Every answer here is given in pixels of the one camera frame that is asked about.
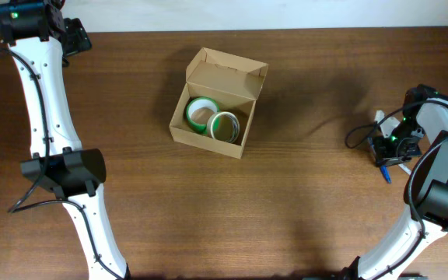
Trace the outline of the black white marker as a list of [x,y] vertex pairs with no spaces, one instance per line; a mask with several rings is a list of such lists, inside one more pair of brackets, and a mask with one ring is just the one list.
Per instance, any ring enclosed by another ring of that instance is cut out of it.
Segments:
[[411,175],[411,170],[405,166],[403,163],[398,165],[407,175]]

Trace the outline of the blue pen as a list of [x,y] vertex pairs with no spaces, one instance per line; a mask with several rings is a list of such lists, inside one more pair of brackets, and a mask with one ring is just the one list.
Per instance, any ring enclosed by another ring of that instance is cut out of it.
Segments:
[[[374,147],[374,144],[373,144],[373,140],[372,140],[370,137],[368,137],[368,138],[367,138],[367,142],[368,142],[368,144],[369,144],[371,153],[373,154],[374,161],[376,161],[376,160],[377,160],[377,157],[376,157],[376,150],[375,150],[375,147]],[[390,184],[390,183],[391,183],[391,178],[390,178],[390,174],[388,173],[387,168],[386,168],[385,166],[378,166],[377,164],[375,164],[375,166],[376,166],[376,167],[380,170],[380,172],[382,173],[382,176],[383,176],[384,180],[385,180],[388,184]]]

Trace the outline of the green tape roll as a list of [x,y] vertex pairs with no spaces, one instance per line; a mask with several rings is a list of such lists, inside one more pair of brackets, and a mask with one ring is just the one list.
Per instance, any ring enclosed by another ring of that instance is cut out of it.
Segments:
[[209,119],[219,111],[219,105],[213,99],[198,97],[187,105],[185,114],[190,128],[198,134],[204,134]]

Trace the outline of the brown cardboard box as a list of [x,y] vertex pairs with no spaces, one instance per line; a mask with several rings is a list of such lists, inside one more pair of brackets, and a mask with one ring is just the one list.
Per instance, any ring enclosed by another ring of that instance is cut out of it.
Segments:
[[[265,62],[203,47],[186,69],[185,85],[169,124],[173,140],[241,158],[267,73]],[[185,110],[198,97],[213,99],[219,105],[219,112],[227,111],[237,117],[240,134],[234,143],[210,138],[207,130],[198,134],[190,128]]]

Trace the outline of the beige masking tape roll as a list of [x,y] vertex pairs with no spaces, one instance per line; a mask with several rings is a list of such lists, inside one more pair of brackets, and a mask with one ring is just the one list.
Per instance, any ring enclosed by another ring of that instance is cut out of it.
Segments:
[[207,134],[215,140],[234,143],[240,134],[240,123],[237,117],[230,112],[214,113],[208,119]]

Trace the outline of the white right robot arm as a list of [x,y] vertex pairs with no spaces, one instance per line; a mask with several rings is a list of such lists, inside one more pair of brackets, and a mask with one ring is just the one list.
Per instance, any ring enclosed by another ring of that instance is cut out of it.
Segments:
[[377,168],[418,161],[404,189],[404,210],[388,234],[338,274],[339,279],[399,279],[448,233],[448,96],[419,84],[405,94],[403,117],[376,115],[363,137]]

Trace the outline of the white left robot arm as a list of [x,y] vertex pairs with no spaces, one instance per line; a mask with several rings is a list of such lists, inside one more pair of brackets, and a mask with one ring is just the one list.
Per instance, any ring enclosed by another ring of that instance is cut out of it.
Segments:
[[91,279],[129,279],[104,201],[106,165],[99,149],[84,149],[68,107],[63,68],[91,49],[80,19],[65,18],[62,1],[0,5],[0,35],[23,85],[30,120],[30,159],[20,163],[30,189],[11,213],[61,205],[78,234]]

